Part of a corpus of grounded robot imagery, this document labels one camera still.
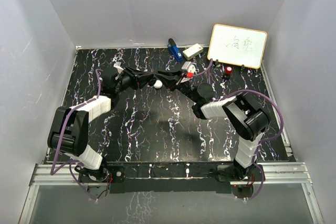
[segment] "marble surface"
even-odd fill
[[[207,48],[193,59],[196,69],[208,65]],[[112,68],[115,62],[142,71],[179,70],[177,62],[166,48],[86,49],[77,52],[66,91],[64,106],[88,100],[97,92],[95,69]],[[234,67],[229,80],[223,81],[224,65],[214,68],[210,80],[219,98],[239,89],[257,90],[268,95],[260,69]],[[207,73],[194,82],[206,82]],[[271,115],[264,138],[273,136],[278,125],[270,104],[258,98]],[[144,87],[127,89],[120,94],[116,108],[89,126],[90,146],[109,162],[198,162],[232,161],[238,148],[238,135],[228,119],[197,119],[191,109],[193,102],[178,90],[167,91]],[[45,163],[52,162],[54,151],[47,153]],[[262,144],[259,160],[287,161],[282,139]],[[62,155],[59,161],[68,157]]]

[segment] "whiteboard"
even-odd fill
[[[216,24],[212,31],[208,59],[260,68],[266,39],[265,31]]]

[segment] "red button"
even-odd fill
[[[231,74],[232,73],[232,67],[226,67],[225,73],[226,74]]]

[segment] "white ball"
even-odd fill
[[[156,89],[160,89],[160,88],[162,88],[162,81],[157,80],[157,81],[155,82],[155,84],[154,84],[154,87],[155,87]]]

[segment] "black wire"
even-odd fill
[[[104,190],[104,191],[102,191],[101,193],[100,193],[100,195],[97,197],[97,199],[99,199],[100,198],[100,196],[102,196],[102,194],[103,193],[105,193],[107,191],[107,189],[106,190]]]

